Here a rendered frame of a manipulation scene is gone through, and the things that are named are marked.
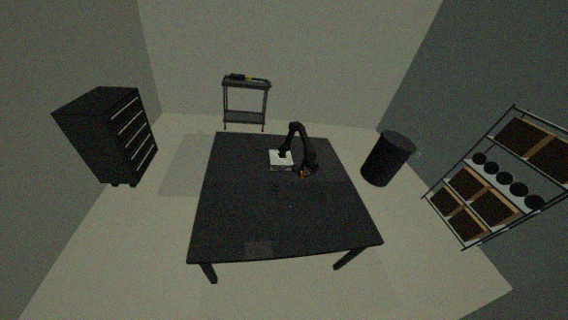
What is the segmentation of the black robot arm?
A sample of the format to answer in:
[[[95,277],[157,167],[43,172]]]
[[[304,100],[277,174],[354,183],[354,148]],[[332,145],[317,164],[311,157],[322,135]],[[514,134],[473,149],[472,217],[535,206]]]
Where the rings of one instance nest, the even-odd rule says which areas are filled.
[[[278,148],[279,153],[278,156],[279,158],[286,158],[286,151],[289,151],[291,149],[290,143],[292,141],[292,138],[294,137],[295,133],[299,131],[300,133],[300,137],[301,140],[303,142],[304,148],[304,158],[303,158],[303,164],[307,165],[308,168],[303,167],[302,170],[302,176],[312,176],[313,172],[316,172],[319,169],[318,164],[315,162],[315,159],[317,159],[317,155],[316,155],[316,149],[315,147],[310,143],[310,140],[308,139],[307,133],[305,131],[305,126],[302,125],[302,123],[298,122],[298,121],[292,121],[289,123],[289,132],[287,135],[287,138],[285,140],[285,142]],[[314,157],[311,157],[313,156]],[[312,172],[311,172],[312,171]]]

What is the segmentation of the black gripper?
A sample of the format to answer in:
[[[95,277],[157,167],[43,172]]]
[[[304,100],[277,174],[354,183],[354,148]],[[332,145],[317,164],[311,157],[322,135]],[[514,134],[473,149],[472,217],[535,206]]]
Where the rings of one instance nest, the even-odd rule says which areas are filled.
[[[298,175],[300,176],[300,171],[303,167],[308,168],[308,166],[303,164],[303,162],[301,163],[300,167],[298,167],[298,165],[292,165],[292,172],[298,173]]]

